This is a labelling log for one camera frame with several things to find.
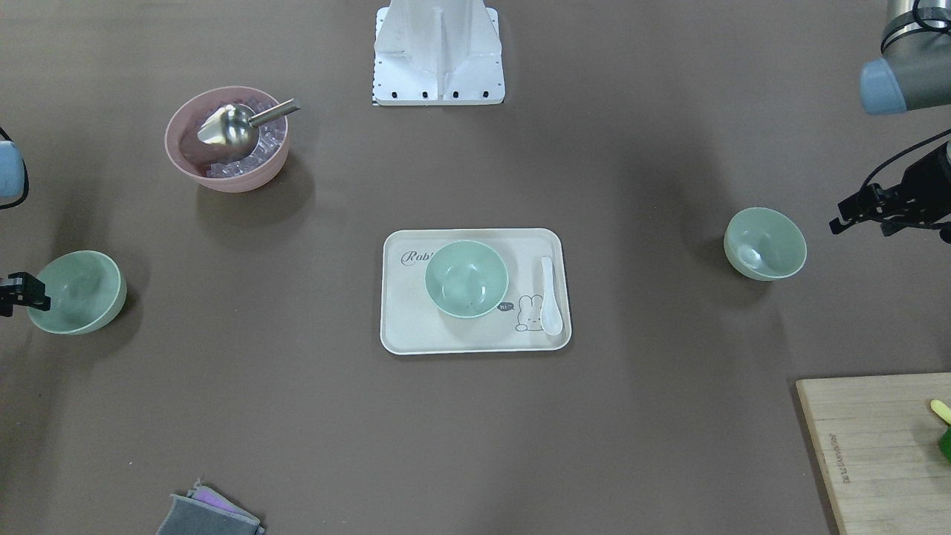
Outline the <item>black empty gripper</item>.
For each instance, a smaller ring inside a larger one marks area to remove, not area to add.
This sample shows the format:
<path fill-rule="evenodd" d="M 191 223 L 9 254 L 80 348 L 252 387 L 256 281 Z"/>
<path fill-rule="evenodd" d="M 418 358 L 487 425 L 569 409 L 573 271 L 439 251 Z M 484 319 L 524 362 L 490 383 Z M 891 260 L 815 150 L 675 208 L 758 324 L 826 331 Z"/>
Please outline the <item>black empty gripper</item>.
<path fill-rule="evenodd" d="M 51 298 L 45 295 L 43 282 L 27 272 L 15 272 L 1 279 L 0 315 L 13 316 L 14 305 L 49 311 Z"/>

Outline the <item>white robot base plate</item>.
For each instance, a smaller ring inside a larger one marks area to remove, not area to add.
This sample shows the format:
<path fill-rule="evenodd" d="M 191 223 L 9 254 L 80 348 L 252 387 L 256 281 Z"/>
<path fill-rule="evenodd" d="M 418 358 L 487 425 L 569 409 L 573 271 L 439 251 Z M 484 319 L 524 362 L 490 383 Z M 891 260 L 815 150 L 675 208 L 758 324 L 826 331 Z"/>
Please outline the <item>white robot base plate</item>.
<path fill-rule="evenodd" d="M 497 10 L 482 1 L 392 1 L 374 20 L 374 105 L 504 102 Z"/>

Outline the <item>grey robot arm empty gripper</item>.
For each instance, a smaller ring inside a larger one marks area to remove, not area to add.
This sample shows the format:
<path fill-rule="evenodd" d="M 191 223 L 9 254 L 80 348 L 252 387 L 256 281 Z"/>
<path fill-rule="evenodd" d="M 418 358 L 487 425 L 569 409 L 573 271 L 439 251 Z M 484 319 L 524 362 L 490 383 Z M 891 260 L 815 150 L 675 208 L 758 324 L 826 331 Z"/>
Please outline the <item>grey robot arm empty gripper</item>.
<path fill-rule="evenodd" d="M 23 204 L 30 193 L 30 179 L 20 149 L 1 128 L 1 210 Z"/>

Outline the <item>black gripper with bowl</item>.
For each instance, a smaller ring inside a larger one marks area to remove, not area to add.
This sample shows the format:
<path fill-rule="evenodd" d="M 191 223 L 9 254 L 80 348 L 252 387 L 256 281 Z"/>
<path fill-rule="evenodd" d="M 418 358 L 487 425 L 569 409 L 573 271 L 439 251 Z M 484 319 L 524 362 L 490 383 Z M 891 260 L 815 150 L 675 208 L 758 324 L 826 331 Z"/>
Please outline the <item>black gripper with bowl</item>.
<path fill-rule="evenodd" d="M 937 230 L 950 243 L 950 163 L 949 143 L 942 143 L 906 171 L 899 186 L 883 189 L 869 184 L 838 204 L 840 216 L 829 222 L 833 235 L 844 233 L 862 222 L 877 222 L 885 237 L 904 228 Z"/>

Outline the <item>grey robot arm with bowl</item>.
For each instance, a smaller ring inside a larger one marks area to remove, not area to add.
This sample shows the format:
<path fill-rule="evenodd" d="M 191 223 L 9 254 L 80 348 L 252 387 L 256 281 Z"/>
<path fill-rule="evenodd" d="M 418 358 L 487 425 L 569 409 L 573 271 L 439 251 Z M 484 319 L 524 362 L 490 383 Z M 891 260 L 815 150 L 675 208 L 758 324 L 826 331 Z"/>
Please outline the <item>grey robot arm with bowl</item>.
<path fill-rule="evenodd" d="M 860 72 L 860 102 L 870 115 L 897 114 L 949 102 L 949 3 L 892 1 L 880 40 L 880 58 Z M 884 236 L 904 228 L 937 231 L 949 241 L 949 146 L 908 166 L 896 186 L 875 178 L 896 162 L 890 157 L 839 203 L 830 231 L 839 235 L 863 222 L 879 224 Z"/>

